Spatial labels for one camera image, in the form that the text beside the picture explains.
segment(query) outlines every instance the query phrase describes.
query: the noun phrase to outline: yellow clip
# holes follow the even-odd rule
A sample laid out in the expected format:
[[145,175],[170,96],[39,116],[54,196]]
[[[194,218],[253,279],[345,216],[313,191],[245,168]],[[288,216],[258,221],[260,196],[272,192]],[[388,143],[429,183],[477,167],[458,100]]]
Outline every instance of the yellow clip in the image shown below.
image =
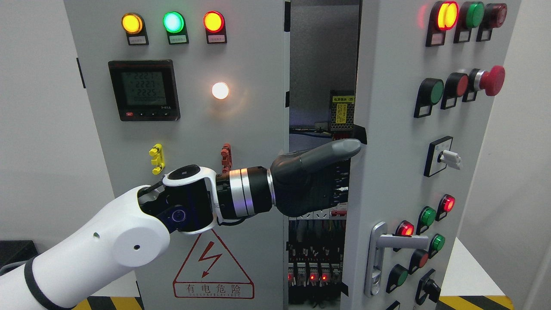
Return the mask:
[[151,164],[155,166],[151,171],[154,175],[158,175],[165,168],[165,157],[163,156],[163,146],[160,143],[155,144],[150,150],[149,155],[152,157]]

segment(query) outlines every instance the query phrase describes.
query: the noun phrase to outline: green button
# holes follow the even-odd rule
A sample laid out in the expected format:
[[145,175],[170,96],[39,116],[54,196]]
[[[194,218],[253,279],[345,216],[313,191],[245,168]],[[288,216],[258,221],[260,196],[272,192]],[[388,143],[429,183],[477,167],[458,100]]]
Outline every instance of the green button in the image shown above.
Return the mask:
[[431,226],[436,219],[436,210],[431,207],[425,207],[421,214],[421,224]]
[[433,238],[433,250],[440,251],[444,247],[444,243],[446,243],[446,238],[441,234],[436,234]]
[[436,104],[440,101],[440,98],[442,98],[442,95],[444,94],[444,84],[442,81],[436,82],[433,86],[432,92],[430,92],[430,101],[433,104]]
[[467,11],[466,24],[468,28],[476,28],[482,23],[484,18],[484,4],[482,2],[473,3]]
[[400,275],[400,278],[398,278],[398,282],[396,283],[396,285],[401,286],[402,284],[404,284],[407,278],[408,278],[408,272],[403,271],[402,274]]

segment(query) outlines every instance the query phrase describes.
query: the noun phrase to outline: black strap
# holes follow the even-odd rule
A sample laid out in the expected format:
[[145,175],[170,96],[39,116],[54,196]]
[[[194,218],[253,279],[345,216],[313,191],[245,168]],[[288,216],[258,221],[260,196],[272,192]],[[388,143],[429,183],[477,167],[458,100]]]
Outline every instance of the black strap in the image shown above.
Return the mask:
[[36,299],[36,301],[38,301],[38,303],[47,310],[71,310],[72,308],[74,308],[63,308],[56,305],[51,300],[49,300],[48,297],[46,297],[46,295],[44,295],[44,293],[40,290],[33,274],[33,261],[35,258],[36,256],[29,259],[25,263],[25,282],[27,283],[27,287],[29,288],[31,294],[33,294],[33,297]]
[[341,282],[341,292],[343,294],[345,294],[346,296],[348,296],[348,285],[344,284],[343,282]]

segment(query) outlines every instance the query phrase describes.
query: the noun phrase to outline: white robotic arm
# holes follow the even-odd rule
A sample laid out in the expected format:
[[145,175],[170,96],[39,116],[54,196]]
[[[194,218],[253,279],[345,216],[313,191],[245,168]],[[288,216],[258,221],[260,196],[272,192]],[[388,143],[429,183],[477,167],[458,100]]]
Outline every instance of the white robotic arm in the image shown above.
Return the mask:
[[[216,175],[189,165],[172,171],[156,185],[114,199],[67,239],[0,276],[0,309],[70,309],[162,255],[175,230],[196,234],[217,221],[235,225],[272,205],[288,216],[308,212],[304,208],[330,207],[332,195],[321,201],[315,197],[319,190],[310,188],[333,177],[327,173],[331,165],[359,151],[360,142],[348,139],[280,156],[270,170],[253,167]],[[294,210],[293,200],[303,209]]]

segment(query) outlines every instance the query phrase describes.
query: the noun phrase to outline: warning label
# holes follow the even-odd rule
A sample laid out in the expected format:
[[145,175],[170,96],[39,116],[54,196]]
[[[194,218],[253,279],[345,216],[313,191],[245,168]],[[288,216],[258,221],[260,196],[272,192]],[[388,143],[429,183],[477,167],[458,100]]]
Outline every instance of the warning label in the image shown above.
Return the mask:
[[346,112],[348,110],[348,104],[337,103],[337,115],[335,117],[336,124],[346,124]]
[[255,297],[255,284],[213,229],[197,236],[173,287],[177,298]]

